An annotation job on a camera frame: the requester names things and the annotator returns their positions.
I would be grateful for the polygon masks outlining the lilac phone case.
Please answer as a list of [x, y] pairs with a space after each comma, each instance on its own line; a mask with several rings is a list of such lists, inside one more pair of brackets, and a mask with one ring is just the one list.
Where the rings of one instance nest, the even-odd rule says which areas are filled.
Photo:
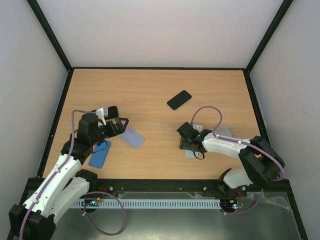
[[133, 149], [139, 148], [144, 142], [144, 138], [131, 127], [127, 126], [124, 133], [118, 135], [125, 143]]

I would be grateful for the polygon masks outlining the silver white phone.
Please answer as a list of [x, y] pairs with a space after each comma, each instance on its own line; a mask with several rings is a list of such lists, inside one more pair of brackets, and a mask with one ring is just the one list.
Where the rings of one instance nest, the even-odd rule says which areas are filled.
[[199, 152], [193, 150], [184, 150], [184, 157], [197, 159], [199, 157]]

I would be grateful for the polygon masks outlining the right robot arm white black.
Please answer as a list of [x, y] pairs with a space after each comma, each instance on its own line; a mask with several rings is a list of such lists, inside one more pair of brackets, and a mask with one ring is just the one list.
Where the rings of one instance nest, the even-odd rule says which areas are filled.
[[267, 189], [285, 176], [284, 161], [261, 136], [239, 139], [209, 129], [198, 131], [188, 122], [176, 131], [183, 146], [202, 154], [202, 157], [206, 153], [218, 153], [241, 162], [242, 167], [229, 168], [219, 177], [217, 188], [224, 196], [232, 195], [236, 190], [241, 191], [247, 185]]

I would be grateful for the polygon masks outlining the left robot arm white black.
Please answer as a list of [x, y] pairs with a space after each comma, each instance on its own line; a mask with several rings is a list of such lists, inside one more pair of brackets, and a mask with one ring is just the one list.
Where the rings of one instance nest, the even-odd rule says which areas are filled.
[[97, 174], [82, 169], [94, 146], [125, 132], [129, 120], [105, 120], [101, 110], [83, 112], [78, 126], [63, 145], [53, 169], [35, 192], [9, 211], [11, 231], [21, 240], [49, 240], [62, 216], [74, 202], [96, 194]]

